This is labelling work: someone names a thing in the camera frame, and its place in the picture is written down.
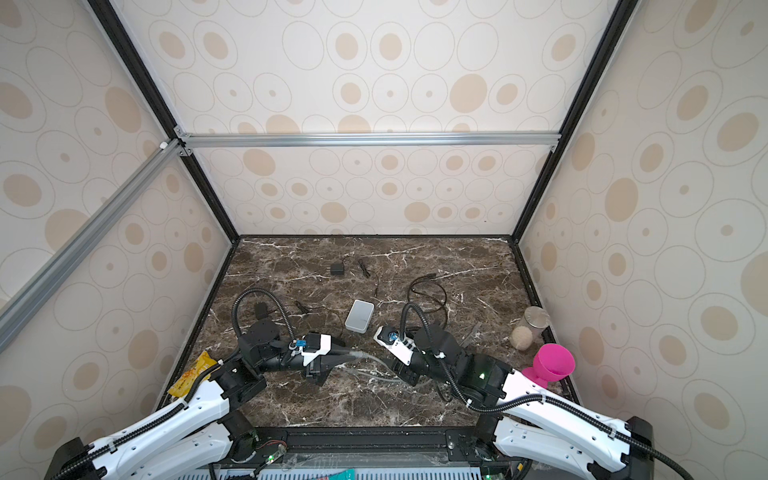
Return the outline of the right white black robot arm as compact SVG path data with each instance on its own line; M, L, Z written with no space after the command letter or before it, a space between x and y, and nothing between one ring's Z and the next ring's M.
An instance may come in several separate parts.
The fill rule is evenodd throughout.
M377 342L396 360L402 379L421 376L446 384L466 408L491 418L485 435L500 453L568 471L583 479L651 479L662 463L680 478L690 473L656 450L645 420L611 418L548 391L501 360L469 353L438 323L407 303L395 330L380 329Z

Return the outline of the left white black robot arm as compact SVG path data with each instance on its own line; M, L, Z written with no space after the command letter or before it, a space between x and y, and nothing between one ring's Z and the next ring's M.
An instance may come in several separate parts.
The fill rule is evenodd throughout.
M250 295L271 300L283 318L290 341L279 340L274 327L240 326L240 304ZM236 297L231 310L238 340L235 350L193 380L189 391L173 403L114 434L85 444L75 438L59 447L45 474L47 479L117 479L188 434L226 417L266 387L264 365L290 355L296 334L285 306L271 291L252 287Z

